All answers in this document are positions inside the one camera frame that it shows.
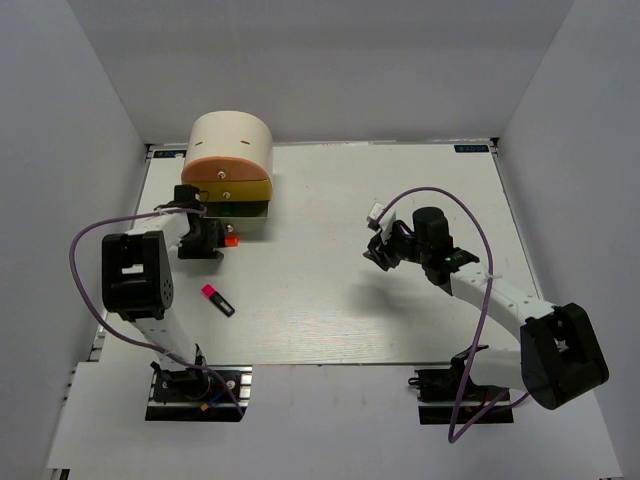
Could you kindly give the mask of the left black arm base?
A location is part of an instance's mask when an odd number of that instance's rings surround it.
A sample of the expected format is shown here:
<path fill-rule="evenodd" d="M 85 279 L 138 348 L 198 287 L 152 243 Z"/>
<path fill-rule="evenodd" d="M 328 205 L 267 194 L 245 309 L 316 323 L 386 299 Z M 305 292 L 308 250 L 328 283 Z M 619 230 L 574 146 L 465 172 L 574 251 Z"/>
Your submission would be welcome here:
<path fill-rule="evenodd" d="M 251 366 L 217 367 L 218 374 L 235 395 L 245 413 L 251 395 Z M 225 388 L 214 379 L 190 387 L 184 394 L 176 385 L 154 373 L 145 412 L 148 422 L 238 423 L 242 415 Z"/>

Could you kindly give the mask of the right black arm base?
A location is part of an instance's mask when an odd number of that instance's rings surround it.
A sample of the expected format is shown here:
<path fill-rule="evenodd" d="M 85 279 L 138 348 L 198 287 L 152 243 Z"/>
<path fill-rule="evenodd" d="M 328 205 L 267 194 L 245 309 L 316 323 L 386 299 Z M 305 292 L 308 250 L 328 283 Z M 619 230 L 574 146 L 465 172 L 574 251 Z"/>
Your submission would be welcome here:
<path fill-rule="evenodd" d="M 416 390 L 418 415 L 421 425 L 447 425 L 450 422 L 459 387 L 451 368 L 426 368 L 415 370 L 408 379 L 408 386 Z M 482 408 L 493 401 L 501 388 L 493 385 L 476 385 L 469 381 L 462 397 L 458 425 L 469 421 Z M 507 406 L 510 394 L 500 400 L 480 420 L 480 424 L 513 424 L 514 415 Z"/>

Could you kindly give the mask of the green highlighter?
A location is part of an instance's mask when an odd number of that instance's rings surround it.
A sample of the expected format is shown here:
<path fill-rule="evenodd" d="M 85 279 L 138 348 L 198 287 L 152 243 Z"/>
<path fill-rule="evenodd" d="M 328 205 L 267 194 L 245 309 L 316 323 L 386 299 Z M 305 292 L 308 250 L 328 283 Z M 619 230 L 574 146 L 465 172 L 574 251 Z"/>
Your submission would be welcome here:
<path fill-rule="evenodd" d="M 220 207 L 220 215 L 221 216 L 233 216 L 234 215 L 234 207 L 232 204 L 222 204 Z"/>

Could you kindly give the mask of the grey bottom drawer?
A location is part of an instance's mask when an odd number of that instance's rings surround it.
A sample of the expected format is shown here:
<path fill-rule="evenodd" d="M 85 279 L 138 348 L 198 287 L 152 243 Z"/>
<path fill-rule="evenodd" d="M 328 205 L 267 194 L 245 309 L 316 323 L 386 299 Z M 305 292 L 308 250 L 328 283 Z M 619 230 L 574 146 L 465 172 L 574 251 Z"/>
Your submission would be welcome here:
<path fill-rule="evenodd" d="M 232 204 L 233 216 L 221 216 L 222 204 Z M 269 202 L 207 202 L 205 204 L 207 217 L 217 219 L 226 234 L 246 234 L 258 231 L 264 227 L 269 214 Z"/>

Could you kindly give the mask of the orange highlighter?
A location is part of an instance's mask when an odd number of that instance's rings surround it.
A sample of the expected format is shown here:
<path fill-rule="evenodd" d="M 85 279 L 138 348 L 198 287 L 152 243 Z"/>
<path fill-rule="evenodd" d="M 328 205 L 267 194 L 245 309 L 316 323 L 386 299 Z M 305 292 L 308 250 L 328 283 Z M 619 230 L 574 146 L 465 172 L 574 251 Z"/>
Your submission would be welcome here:
<path fill-rule="evenodd" d="M 238 235 L 227 235 L 224 237 L 223 246 L 225 248 L 237 247 L 239 245 Z"/>

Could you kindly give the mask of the yellow drawer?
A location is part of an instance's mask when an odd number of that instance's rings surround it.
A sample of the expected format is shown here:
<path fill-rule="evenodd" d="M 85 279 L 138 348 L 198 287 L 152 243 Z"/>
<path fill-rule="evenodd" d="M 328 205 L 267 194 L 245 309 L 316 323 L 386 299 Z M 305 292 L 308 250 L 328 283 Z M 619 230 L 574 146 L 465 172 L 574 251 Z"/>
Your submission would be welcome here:
<path fill-rule="evenodd" d="M 272 199 L 273 187 L 269 179 L 252 181 L 185 181 L 200 191 L 203 202 L 258 202 Z"/>

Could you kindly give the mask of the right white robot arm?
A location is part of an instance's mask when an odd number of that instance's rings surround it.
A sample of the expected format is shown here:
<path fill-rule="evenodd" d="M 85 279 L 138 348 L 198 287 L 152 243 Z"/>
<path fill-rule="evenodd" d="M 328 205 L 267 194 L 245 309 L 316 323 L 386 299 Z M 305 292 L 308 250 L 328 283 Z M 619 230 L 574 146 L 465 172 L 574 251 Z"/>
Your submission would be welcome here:
<path fill-rule="evenodd" d="M 411 226 L 396 217 L 383 218 L 383 210 L 376 203 L 367 216 L 375 234 L 365 258 L 384 271 L 401 262 L 420 265 L 431 284 L 486 311 L 519 344 L 518 350 L 480 345 L 456 354 L 445 374 L 423 382 L 423 400 L 442 399 L 445 391 L 472 399 L 486 388 L 503 388 L 527 393 L 540 406 L 555 410 L 609 380 L 609 368 L 582 307 L 537 299 L 490 274 L 477 256 L 455 246 L 439 208 L 414 211 Z"/>

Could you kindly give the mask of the pink top drawer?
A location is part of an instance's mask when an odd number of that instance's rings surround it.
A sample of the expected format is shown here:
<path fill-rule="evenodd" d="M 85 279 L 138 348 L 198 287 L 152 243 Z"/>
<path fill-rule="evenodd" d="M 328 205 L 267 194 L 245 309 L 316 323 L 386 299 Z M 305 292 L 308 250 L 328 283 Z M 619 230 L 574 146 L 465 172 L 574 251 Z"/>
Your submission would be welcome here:
<path fill-rule="evenodd" d="M 245 158 L 209 156 L 187 163 L 182 171 L 184 184 L 216 181 L 261 181 L 269 174 L 259 164 Z"/>

